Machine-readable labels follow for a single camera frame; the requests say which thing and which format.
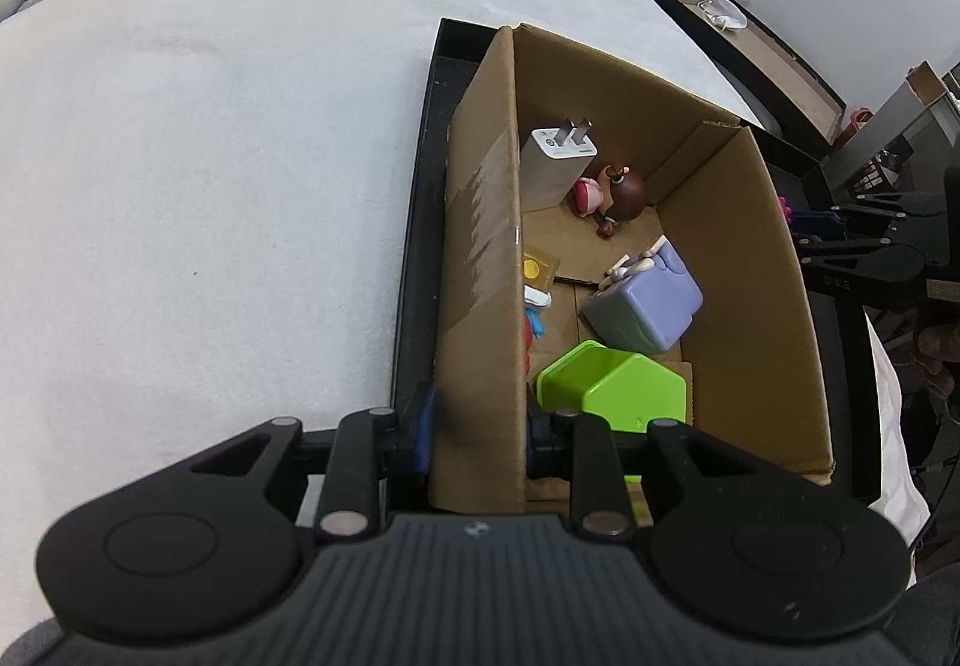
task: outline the lime green toy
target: lime green toy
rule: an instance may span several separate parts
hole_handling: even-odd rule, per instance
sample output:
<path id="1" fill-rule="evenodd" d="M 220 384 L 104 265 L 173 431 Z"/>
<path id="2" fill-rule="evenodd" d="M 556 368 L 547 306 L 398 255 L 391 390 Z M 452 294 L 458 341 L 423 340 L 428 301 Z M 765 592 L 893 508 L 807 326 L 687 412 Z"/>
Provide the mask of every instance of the lime green toy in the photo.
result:
<path id="1" fill-rule="evenodd" d="M 682 376 L 648 356 L 596 341 L 584 341 L 542 370 L 536 377 L 536 400 L 546 412 L 571 409 L 601 416 L 613 431 L 646 433 L 656 417 L 686 420 Z"/>

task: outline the cardboard box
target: cardboard box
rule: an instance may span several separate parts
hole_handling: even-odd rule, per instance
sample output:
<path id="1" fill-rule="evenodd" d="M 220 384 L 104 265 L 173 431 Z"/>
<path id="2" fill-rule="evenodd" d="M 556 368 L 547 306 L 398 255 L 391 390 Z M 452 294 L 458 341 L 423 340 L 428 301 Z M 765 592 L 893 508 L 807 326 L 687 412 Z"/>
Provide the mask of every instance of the cardboard box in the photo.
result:
<path id="1" fill-rule="evenodd" d="M 610 241 L 565 206 L 521 219 L 522 134 L 565 116 L 593 122 L 599 154 L 587 175 L 625 161 L 656 202 Z M 504 27 L 451 121 L 445 203 L 435 506 L 536 508 L 526 479 L 524 237 L 560 257 L 560 274 L 596 281 L 664 231 L 704 292 L 672 350 L 692 372 L 693 423 L 785 468 L 829 477 L 827 399 L 800 265 L 757 144 L 735 115 L 587 46 Z M 539 367 L 589 331 L 576 287 L 554 298 L 544 312 L 551 332 L 533 350 Z"/>

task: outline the white blanket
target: white blanket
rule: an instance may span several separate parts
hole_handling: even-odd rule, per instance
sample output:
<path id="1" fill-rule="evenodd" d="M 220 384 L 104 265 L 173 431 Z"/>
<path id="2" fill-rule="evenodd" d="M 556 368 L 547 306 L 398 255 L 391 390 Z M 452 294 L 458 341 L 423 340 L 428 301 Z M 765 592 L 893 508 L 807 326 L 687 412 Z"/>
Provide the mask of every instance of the white blanket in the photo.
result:
<path id="1" fill-rule="evenodd" d="M 46 0 L 0 23 L 0 647 L 53 520 L 274 415 L 388 400 L 441 17 L 746 105 L 650 0 Z"/>

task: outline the pink toy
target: pink toy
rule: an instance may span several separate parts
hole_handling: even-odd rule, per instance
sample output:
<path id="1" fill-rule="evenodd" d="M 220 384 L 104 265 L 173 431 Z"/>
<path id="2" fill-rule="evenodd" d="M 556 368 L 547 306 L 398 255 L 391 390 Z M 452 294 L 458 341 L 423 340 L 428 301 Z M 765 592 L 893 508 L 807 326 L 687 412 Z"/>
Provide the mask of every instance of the pink toy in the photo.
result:
<path id="1" fill-rule="evenodd" d="M 589 217 L 603 203 L 603 190 L 593 179 L 581 176 L 573 185 L 573 203 L 580 217 Z"/>
<path id="2" fill-rule="evenodd" d="M 793 209 L 787 205 L 785 197 L 778 196 L 776 199 L 779 201 L 779 204 L 781 204 L 781 211 L 784 212 L 784 219 L 786 220 L 786 223 L 790 224 L 790 222 L 793 221 Z"/>

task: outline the white charger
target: white charger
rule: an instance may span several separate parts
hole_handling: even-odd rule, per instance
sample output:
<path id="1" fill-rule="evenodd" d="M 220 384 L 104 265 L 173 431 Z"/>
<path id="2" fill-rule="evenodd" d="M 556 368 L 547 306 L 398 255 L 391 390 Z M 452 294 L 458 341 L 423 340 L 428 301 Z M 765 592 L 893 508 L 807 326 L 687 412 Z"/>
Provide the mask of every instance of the white charger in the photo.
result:
<path id="1" fill-rule="evenodd" d="M 576 127 L 567 119 L 560 127 L 534 130 L 520 150 L 520 210 L 539 211 L 563 202 L 596 157 L 587 136 L 590 123 Z"/>

